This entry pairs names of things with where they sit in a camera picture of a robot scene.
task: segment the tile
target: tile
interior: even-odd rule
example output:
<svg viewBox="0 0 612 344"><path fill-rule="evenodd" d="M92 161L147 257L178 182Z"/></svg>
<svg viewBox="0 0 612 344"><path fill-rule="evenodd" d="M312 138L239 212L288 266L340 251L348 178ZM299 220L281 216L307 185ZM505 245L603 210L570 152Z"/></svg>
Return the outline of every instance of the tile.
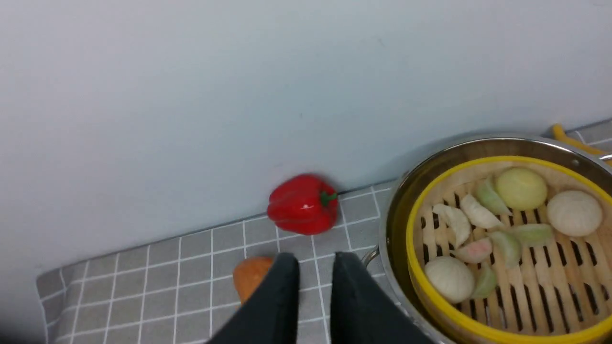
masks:
<svg viewBox="0 0 612 344"><path fill-rule="evenodd" d="M178 263L150 267L147 274L147 291L176 286L178 269Z"/></svg>
<svg viewBox="0 0 612 344"><path fill-rule="evenodd" d="M295 235L297 235L297 233L286 231L280 227L278 228L278 237L288 237L288 236L295 236Z"/></svg>
<svg viewBox="0 0 612 344"><path fill-rule="evenodd" d="M170 344L174 338L174 318L149 321L143 324L141 343Z"/></svg>
<svg viewBox="0 0 612 344"><path fill-rule="evenodd" d="M366 254L370 253L371 251L372 249L362 249L353 251L353 253L355 253L357 257L361 260ZM371 275L384 273L383 262L381 261L380 256L377 256L370 262L370 264L368 264L368 272Z"/></svg>
<svg viewBox="0 0 612 344"><path fill-rule="evenodd" d="M194 342L208 338L210 312L181 315L176 318L176 343Z"/></svg>
<svg viewBox="0 0 612 344"><path fill-rule="evenodd" d="M184 236L181 239L181 258L204 255L211 252L211 231Z"/></svg>
<svg viewBox="0 0 612 344"><path fill-rule="evenodd" d="M179 313L210 307L211 284L202 283L179 288Z"/></svg>
<svg viewBox="0 0 612 344"><path fill-rule="evenodd" d="M140 312L143 306L143 297L113 301L110 325L129 324L140 321Z"/></svg>
<svg viewBox="0 0 612 344"><path fill-rule="evenodd" d="M350 191L350 192L343 192L343 193L341 193L338 196L338 199L339 200L345 200L347 198L354 198L354 197L357 197L357 196L365 195L366 193L369 193L369 192L370 192L370 188L369 187L364 187L364 188L361 188L359 190L353 190L353 191Z"/></svg>
<svg viewBox="0 0 612 344"><path fill-rule="evenodd" d="M593 144L592 146L597 149L601 149L604 152L612 152L612 140L604 141L598 144Z"/></svg>
<svg viewBox="0 0 612 344"><path fill-rule="evenodd" d="M255 257L255 256L265 256L265 257L274 258L274 256L276 256L277 253L278 253L278 246L275 241L247 247L247 258Z"/></svg>
<svg viewBox="0 0 612 344"><path fill-rule="evenodd" d="M106 327L110 304L80 307L76 319L76 331L88 331Z"/></svg>
<svg viewBox="0 0 612 344"><path fill-rule="evenodd" d="M228 278L223 280L212 281L212 305L226 305L233 302L238 302L238 292L234 287L234 279Z"/></svg>
<svg viewBox="0 0 612 344"><path fill-rule="evenodd" d="M244 246L242 222L212 229L212 248L216 251Z"/></svg>
<svg viewBox="0 0 612 344"><path fill-rule="evenodd" d="M311 260L300 263L300 289L317 286L318 283L315 261Z"/></svg>
<svg viewBox="0 0 612 344"><path fill-rule="evenodd" d="M574 140L577 140L579 142L582 142L582 139L580 138L580 135L578 135L578 132L573 131L573 132L566 132L565 133L568 137L573 138Z"/></svg>
<svg viewBox="0 0 612 344"><path fill-rule="evenodd" d="M323 295L323 309L325 310L325 316L329 316L329 307L332 304L332 286L322 287L321 294Z"/></svg>
<svg viewBox="0 0 612 344"><path fill-rule="evenodd" d="M376 184L374 186L372 186L374 188L374 191L378 191L378 190L385 190L385 189L391 189L393 186L395 186L396 181L389 181L389 182L383 182L380 184Z"/></svg>
<svg viewBox="0 0 612 344"><path fill-rule="evenodd" d="M85 273L86 263L77 263L62 268L62 276L64 276L64 282L69 285L72 281L80 280L83 278Z"/></svg>
<svg viewBox="0 0 612 344"><path fill-rule="evenodd" d="M58 324L54 323L52 325L47 326L47 338L50 340L56 338L58 336Z"/></svg>
<svg viewBox="0 0 612 344"><path fill-rule="evenodd" d="M115 297L142 294L144 291L144 270L117 275L115 280Z"/></svg>
<svg viewBox="0 0 612 344"><path fill-rule="evenodd" d="M108 255L89 261L87 277L108 275L114 273L115 260L117 255Z"/></svg>
<svg viewBox="0 0 612 344"><path fill-rule="evenodd" d="M83 287L82 304L98 302L111 299L113 292L113 277L104 277L102 279L88 280Z"/></svg>
<svg viewBox="0 0 612 344"><path fill-rule="evenodd" d="M319 258L316 263L319 267L319 278L321 285L332 283L332 271L334 270L335 256Z"/></svg>
<svg viewBox="0 0 612 344"><path fill-rule="evenodd" d="M103 344L104 331L76 335L72 344Z"/></svg>
<svg viewBox="0 0 612 344"><path fill-rule="evenodd" d="M376 203L378 203L378 210L381 214L387 211L387 207L389 206L389 199L391 198L391 190L380 191L374 194L376 197Z"/></svg>
<svg viewBox="0 0 612 344"><path fill-rule="evenodd" d="M323 315L319 289L300 291L300 306L298 320L318 318Z"/></svg>
<svg viewBox="0 0 612 344"><path fill-rule="evenodd" d="M57 320L64 309L64 294L43 301L42 306L45 309L45 320L47 323Z"/></svg>
<svg viewBox="0 0 612 344"><path fill-rule="evenodd" d="M309 321L297 325L296 344L323 344L326 343L326 340L323 320Z"/></svg>
<svg viewBox="0 0 612 344"><path fill-rule="evenodd" d="M346 226L351 247L358 249L359 247L376 245L378 243L379 224L380 219L374 219Z"/></svg>
<svg viewBox="0 0 612 344"><path fill-rule="evenodd" d="M147 265L147 248L148 246L138 247L129 251L121 252L119 255L119 263L117 271L126 271L145 267Z"/></svg>
<svg viewBox="0 0 612 344"><path fill-rule="evenodd" d="M177 259L179 259L179 238L157 242L149 249L149 265Z"/></svg>
<svg viewBox="0 0 612 344"><path fill-rule="evenodd" d="M36 279L36 287L38 288L39 297L47 297L64 289L62 278L59 275L59 269L46 272Z"/></svg>
<svg viewBox="0 0 612 344"><path fill-rule="evenodd" d="M211 257L181 261L181 285L211 279Z"/></svg>
<svg viewBox="0 0 612 344"><path fill-rule="evenodd" d="M66 290L66 300L65 300L66 307L76 306L78 304L78 299L79 297L81 297L81 287L82 286L83 286L82 283L76 282L76 283L71 284L68 287L68 290Z"/></svg>
<svg viewBox="0 0 612 344"><path fill-rule="evenodd" d="M138 343L139 331L140 327L138 325L110 329L106 335L106 342L109 344L136 344Z"/></svg>
<svg viewBox="0 0 612 344"><path fill-rule="evenodd" d="M281 252L291 252L297 260L313 258L310 236L296 236L280 241Z"/></svg>
<svg viewBox="0 0 612 344"><path fill-rule="evenodd" d="M247 245L276 239L276 226L269 218L245 221L244 235Z"/></svg>
<svg viewBox="0 0 612 344"><path fill-rule="evenodd" d="M211 310L213 335L217 333L217 331L219 331L223 327L223 325L225 325L230 320L230 318L235 314L236 310L238 310L237 306L230 306Z"/></svg>
<svg viewBox="0 0 612 344"><path fill-rule="evenodd" d="M331 255L348 251L348 239L344 227L332 228L329 231L313 236L316 256Z"/></svg>
<svg viewBox="0 0 612 344"><path fill-rule="evenodd" d="M147 294L144 296L143 319L148 320L173 315L175 305L176 290Z"/></svg>
<svg viewBox="0 0 612 344"><path fill-rule="evenodd" d="M212 258L212 278L229 276L238 263L244 260L244 249L215 253Z"/></svg>
<svg viewBox="0 0 612 344"><path fill-rule="evenodd" d="M62 313L62 317L59 320L58 337L72 333L72 328L75 324L76 312L77 310L71 309L66 310L64 311L64 313Z"/></svg>
<svg viewBox="0 0 612 344"><path fill-rule="evenodd" d="M584 142L591 144L596 141L601 141L610 138L612 133L612 122L606 121L589 127L577 130L584 139Z"/></svg>
<svg viewBox="0 0 612 344"><path fill-rule="evenodd" d="M372 194L340 202L347 223L378 215Z"/></svg>
<svg viewBox="0 0 612 344"><path fill-rule="evenodd" d="M385 292L385 294L387 294L387 296L389 297L389 299L391 299L391 301L397 302L397 297L395 296L393 290L391 289L391 285L389 284L389 281L387 280L386 276L374 277L374 280L378 283L378 285Z"/></svg>

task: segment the pot handle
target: pot handle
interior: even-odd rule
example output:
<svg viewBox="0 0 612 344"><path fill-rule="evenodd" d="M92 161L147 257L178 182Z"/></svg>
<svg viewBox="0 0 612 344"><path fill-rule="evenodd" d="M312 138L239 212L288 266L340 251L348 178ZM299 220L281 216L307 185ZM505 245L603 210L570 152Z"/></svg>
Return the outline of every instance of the pot handle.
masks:
<svg viewBox="0 0 612 344"><path fill-rule="evenodd" d="M597 158L601 161L610 161L612 160L612 154L607 153L607 154L598 155Z"/></svg>
<svg viewBox="0 0 612 344"><path fill-rule="evenodd" d="M374 258L376 258L379 254L380 254L380 251L378 250L378 245L376 245L376 247L372 251L369 251L368 253L364 255L363 258L361 258L361 263L363 263L364 266L367 267L368 264L370 264L370 262Z"/></svg>

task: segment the white dumpling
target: white dumpling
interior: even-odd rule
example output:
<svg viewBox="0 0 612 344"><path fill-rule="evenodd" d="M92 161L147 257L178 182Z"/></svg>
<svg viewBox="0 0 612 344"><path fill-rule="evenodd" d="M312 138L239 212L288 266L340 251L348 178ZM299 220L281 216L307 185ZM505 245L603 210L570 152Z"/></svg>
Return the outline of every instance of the white dumpling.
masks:
<svg viewBox="0 0 612 344"><path fill-rule="evenodd" d="M455 247L461 246L465 240L468 240L472 233L472 226L461 209L436 204L433 206L433 213L440 216L442 221L455 233Z"/></svg>
<svg viewBox="0 0 612 344"><path fill-rule="evenodd" d="M602 207L586 192L569 190L555 195L546 208L550 224L567 236L587 236L602 224Z"/></svg>
<svg viewBox="0 0 612 344"><path fill-rule="evenodd" d="M467 194L461 199L461 210L467 215L469 221L476 227L494 228L504 224L489 209L478 203L474 196Z"/></svg>

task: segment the countertop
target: countertop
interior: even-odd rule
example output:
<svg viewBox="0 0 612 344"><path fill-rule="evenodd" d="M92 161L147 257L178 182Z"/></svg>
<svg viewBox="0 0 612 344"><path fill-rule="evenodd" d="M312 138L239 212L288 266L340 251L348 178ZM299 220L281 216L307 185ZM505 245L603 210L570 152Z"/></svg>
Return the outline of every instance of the countertop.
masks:
<svg viewBox="0 0 612 344"><path fill-rule="evenodd" d="M612 151L610 121L568 134ZM362 256L376 245L389 196L390 183L340 195L338 222L317 236L285 232L258 216L47 272L37 280L47 343L205 342L240 305L235 265L292 252L301 276L298 343L329 344L334 252ZM368 270L395 300L379 258Z"/></svg>

